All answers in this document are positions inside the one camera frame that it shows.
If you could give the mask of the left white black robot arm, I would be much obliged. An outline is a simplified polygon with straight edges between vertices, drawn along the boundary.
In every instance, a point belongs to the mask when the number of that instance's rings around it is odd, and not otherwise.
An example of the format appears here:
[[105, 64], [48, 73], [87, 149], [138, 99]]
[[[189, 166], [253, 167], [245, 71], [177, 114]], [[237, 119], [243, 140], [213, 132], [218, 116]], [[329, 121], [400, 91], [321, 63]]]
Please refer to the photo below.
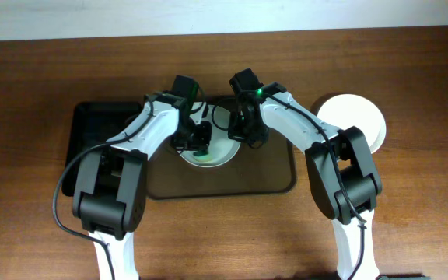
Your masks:
[[119, 134], [80, 152], [72, 214], [93, 242], [101, 279], [137, 279], [134, 232], [146, 200], [147, 163], [167, 138], [178, 150], [208, 147], [207, 104], [176, 97], [147, 99]]

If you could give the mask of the white plate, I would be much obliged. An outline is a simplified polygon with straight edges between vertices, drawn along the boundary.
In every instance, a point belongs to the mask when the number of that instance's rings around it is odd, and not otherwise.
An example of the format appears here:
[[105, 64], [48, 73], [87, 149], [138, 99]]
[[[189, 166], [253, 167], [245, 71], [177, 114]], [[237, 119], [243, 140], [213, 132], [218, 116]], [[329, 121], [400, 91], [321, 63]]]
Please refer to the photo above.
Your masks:
[[202, 168], [212, 168], [222, 166], [229, 162], [238, 152], [240, 143], [228, 137], [228, 132], [218, 129], [212, 122], [212, 110], [215, 105], [209, 104], [206, 116], [200, 118], [200, 122], [209, 121], [212, 124], [212, 139], [210, 141], [208, 151], [212, 155], [212, 161], [198, 162], [192, 156], [196, 151], [183, 151], [180, 154], [186, 162], [193, 166]]
[[341, 129], [359, 128], [366, 137], [370, 152], [375, 153], [383, 144], [387, 125], [383, 113], [370, 100], [354, 94], [339, 94], [326, 100], [317, 117]]

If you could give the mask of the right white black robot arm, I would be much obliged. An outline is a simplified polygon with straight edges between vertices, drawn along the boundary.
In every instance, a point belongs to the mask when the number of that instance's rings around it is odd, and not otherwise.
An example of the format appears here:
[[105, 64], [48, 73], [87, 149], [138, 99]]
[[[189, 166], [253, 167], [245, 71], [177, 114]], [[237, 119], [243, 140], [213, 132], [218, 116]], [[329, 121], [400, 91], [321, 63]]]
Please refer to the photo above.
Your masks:
[[271, 128], [303, 152], [314, 202], [334, 229], [338, 277], [379, 278], [372, 227], [382, 181], [362, 131], [322, 121], [287, 91], [240, 90], [235, 98], [229, 128], [239, 128], [240, 141]]

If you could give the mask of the green yellow scrub sponge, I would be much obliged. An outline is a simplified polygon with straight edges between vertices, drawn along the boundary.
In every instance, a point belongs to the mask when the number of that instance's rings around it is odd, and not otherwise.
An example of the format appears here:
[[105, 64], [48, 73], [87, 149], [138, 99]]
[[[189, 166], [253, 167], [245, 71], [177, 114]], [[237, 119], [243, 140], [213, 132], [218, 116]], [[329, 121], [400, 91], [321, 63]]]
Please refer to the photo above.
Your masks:
[[209, 153], [208, 150], [198, 150], [196, 152], [193, 152], [192, 156], [198, 162], [212, 161], [212, 155]]

